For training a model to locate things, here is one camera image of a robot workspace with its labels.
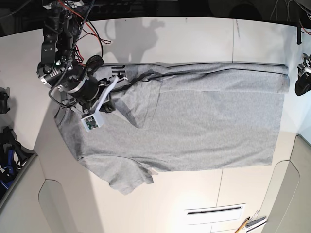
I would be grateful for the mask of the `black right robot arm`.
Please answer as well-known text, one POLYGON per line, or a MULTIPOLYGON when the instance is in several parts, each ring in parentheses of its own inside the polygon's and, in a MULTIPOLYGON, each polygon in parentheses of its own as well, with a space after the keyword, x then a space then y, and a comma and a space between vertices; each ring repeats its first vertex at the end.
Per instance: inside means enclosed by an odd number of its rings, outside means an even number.
POLYGON ((103 96, 111 81, 95 78, 96 71, 104 64, 103 55, 95 54, 85 61, 77 46, 85 26, 93 31, 100 44, 104 43, 88 20, 95 1, 44 0, 42 6, 47 9, 47 18, 37 76, 49 88, 51 100, 82 115, 115 111, 111 97, 103 96))

